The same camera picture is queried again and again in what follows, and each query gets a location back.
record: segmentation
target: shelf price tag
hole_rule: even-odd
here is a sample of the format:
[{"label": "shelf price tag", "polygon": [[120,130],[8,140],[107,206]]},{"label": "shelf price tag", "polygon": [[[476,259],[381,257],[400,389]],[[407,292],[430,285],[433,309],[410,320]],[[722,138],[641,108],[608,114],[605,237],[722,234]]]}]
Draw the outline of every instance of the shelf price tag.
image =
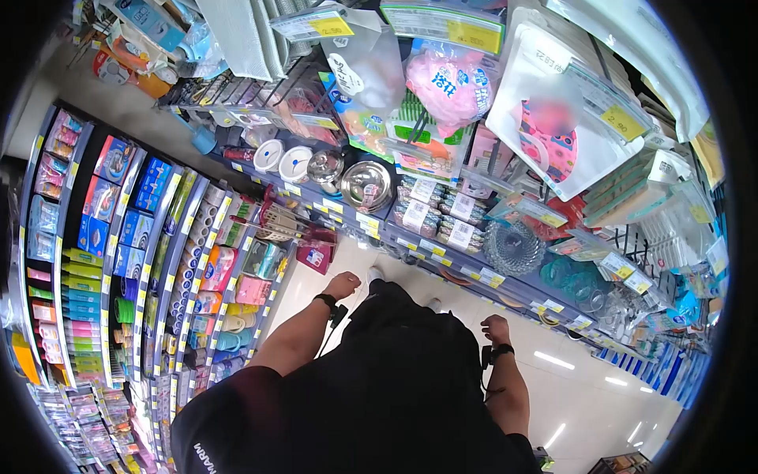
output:
[{"label": "shelf price tag", "polygon": [[624,280],[634,273],[632,263],[621,257],[618,253],[609,253],[606,258],[600,261],[600,264]]}]

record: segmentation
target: packaged product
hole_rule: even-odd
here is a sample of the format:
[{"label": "packaged product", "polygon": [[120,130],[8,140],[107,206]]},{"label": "packaged product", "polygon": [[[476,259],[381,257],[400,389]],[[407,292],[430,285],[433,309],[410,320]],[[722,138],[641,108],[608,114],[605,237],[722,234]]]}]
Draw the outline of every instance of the packaged product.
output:
[{"label": "packaged product", "polygon": [[66,164],[47,153],[43,153],[39,160],[39,169],[34,181],[34,192],[53,199],[60,199],[65,178]]}]

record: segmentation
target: white sneaker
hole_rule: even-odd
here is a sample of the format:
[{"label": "white sneaker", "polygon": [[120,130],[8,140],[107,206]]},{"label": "white sneaker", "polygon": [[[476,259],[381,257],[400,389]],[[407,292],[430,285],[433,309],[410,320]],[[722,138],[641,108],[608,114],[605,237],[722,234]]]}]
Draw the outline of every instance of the white sneaker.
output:
[{"label": "white sneaker", "polygon": [[434,312],[440,312],[440,309],[442,309],[442,302],[437,298],[432,298],[429,300],[429,303],[424,305],[424,308],[429,308]]},{"label": "white sneaker", "polygon": [[379,267],[369,267],[366,272],[366,284],[370,284],[376,279],[384,280],[384,273],[381,272]]}]

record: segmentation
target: tiled floor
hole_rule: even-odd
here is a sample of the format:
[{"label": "tiled floor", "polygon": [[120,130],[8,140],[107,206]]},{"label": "tiled floor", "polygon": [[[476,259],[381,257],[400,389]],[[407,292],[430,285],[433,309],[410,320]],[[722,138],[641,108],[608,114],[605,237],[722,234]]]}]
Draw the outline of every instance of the tiled floor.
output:
[{"label": "tiled floor", "polygon": [[[381,268],[388,281],[405,288],[416,303],[426,304],[432,297],[440,298],[443,310],[453,311],[481,344],[489,344],[481,333],[482,320],[493,313],[508,319],[518,367],[529,390],[529,440],[533,446],[544,446],[565,423],[562,433],[547,450],[556,460],[552,472],[586,474],[600,457],[632,452],[637,449],[633,444],[640,442],[643,444],[639,449],[649,458],[661,448],[681,411],[676,402],[640,391],[643,385],[638,379],[593,359],[588,349],[567,337],[536,326],[519,315],[501,311],[463,289],[430,278],[387,255],[361,250],[349,238],[341,239],[327,275],[296,264],[279,307],[272,315],[268,333],[305,307],[333,275],[351,271],[364,281],[366,270],[372,265]],[[364,283],[341,304],[352,311],[366,297],[366,290]],[[348,321],[345,318],[332,334],[326,351],[338,345]],[[549,363],[537,358],[534,351],[556,357],[575,368]],[[628,385],[611,384],[605,377],[626,381]],[[485,384],[488,378],[489,371],[484,376]],[[640,428],[629,441],[638,424]]]}]

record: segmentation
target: cardboard box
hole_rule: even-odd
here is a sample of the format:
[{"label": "cardboard box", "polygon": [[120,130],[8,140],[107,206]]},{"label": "cardboard box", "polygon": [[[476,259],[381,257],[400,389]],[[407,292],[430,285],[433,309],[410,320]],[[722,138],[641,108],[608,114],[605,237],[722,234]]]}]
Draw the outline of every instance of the cardboard box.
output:
[{"label": "cardboard box", "polygon": [[102,254],[105,251],[105,241],[107,239],[108,222],[95,219],[91,215],[82,215],[77,247],[102,258]]},{"label": "cardboard box", "polygon": [[139,280],[142,264],[145,262],[145,251],[135,249],[122,243],[116,249],[116,262],[113,266],[114,275]]},{"label": "cardboard box", "polygon": [[150,238],[153,218],[149,215],[128,209],[124,216],[124,226],[121,228],[121,238],[118,242],[144,250]]}]

